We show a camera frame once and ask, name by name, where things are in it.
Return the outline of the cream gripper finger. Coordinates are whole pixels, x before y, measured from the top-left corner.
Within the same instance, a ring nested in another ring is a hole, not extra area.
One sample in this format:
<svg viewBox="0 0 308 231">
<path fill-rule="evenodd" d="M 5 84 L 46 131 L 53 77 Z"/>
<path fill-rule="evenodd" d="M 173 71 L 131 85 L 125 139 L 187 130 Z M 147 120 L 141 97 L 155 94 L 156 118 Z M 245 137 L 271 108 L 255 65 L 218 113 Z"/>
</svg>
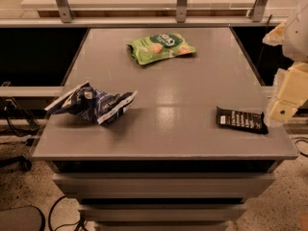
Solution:
<svg viewBox="0 0 308 231">
<path fill-rule="evenodd" d="M 281 22 L 263 38 L 263 43 L 270 46 L 281 45 L 284 40 L 284 30 L 286 23 Z"/>
<path fill-rule="evenodd" d="M 294 63 L 287 70 L 279 68 L 273 86 L 269 118 L 286 122 L 308 100 L 308 64 Z"/>
</svg>

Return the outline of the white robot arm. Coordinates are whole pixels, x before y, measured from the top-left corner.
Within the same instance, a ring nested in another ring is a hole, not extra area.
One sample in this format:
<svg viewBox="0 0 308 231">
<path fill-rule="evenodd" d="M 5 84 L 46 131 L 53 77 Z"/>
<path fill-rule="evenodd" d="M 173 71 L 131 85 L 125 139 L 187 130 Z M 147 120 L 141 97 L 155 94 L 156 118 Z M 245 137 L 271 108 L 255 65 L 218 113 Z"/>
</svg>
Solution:
<svg viewBox="0 0 308 231">
<path fill-rule="evenodd" d="M 276 127 L 292 118 L 308 100 L 308 0 L 267 33 L 263 43 L 281 45 L 283 55 L 294 62 L 287 70 L 279 68 L 274 76 L 265 123 Z"/>
</svg>

